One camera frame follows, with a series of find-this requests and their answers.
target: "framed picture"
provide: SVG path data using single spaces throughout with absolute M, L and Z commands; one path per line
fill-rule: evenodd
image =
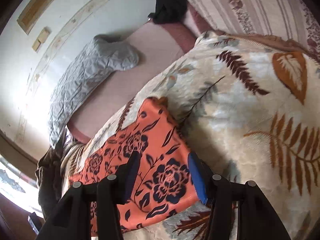
M 32 27 L 52 1 L 53 0 L 31 0 L 24 8 L 17 22 L 26 34 L 30 33 Z

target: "blue gripper pad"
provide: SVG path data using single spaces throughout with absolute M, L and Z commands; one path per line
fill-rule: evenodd
M 200 160 L 196 156 L 196 153 L 189 153 L 188 154 L 188 167 L 190 170 L 191 179 L 192 179 L 193 184 L 195 186 L 198 198 L 200 199 L 202 204 L 206 205 L 207 201 L 208 201 L 208 196 L 206 194 L 206 186 L 205 186 L 204 180 L 201 176 L 201 171 L 199 171 L 199 169 L 201 169 L 202 167 L 201 166 L 198 167 L 199 165 L 202 166 L 202 164 L 200 163 Z

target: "black garment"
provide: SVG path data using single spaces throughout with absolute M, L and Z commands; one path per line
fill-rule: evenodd
M 149 16 L 155 24 L 179 22 L 187 11 L 187 0 L 156 0 L 156 12 Z

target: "white wall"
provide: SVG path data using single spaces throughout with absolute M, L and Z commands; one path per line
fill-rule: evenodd
M 24 0 L 20 4 L 0 35 L 0 129 L 12 140 L 16 137 L 21 110 L 26 102 L 28 78 L 32 77 L 34 69 L 56 34 L 89 0 L 54 0 L 29 35 L 26 35 L 16 20 L 29 1 Z M 117 6 L 125 8 L 124 13 L 115 9 Z M 154 10 L 154 6 L 155 0 L 110 0 L 72 34 L 46 73 L 45 79 L 48 83 L 44 80 L 37 90 L 34 99 L 37 100 L 37 107 L 28 118 L 23 141 L 17 142 L 22 149 L 36 159 L 41 158 L 47 151 L 49 141 L 45 119 L 49 95 L 70 61 L 86 42 L 99 33 L 137 28 L 147 20 L 147 15 Z M 51 34 L 36 53 L 31 46 L 44 27 L 48 27 Z

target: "brown cloth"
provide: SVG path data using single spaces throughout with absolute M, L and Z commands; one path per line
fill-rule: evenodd
M 39 160 L 36 170 L 39 187 L 38 202 L 41 206 L 44 219 L 51 214 L 55 205 L 61 198 L 60 165 L 68 151 L 78 144 L 74 139 L 66 143 L 66 129 L 63 131 L 56 148 L 49 148 L 47 153 Z

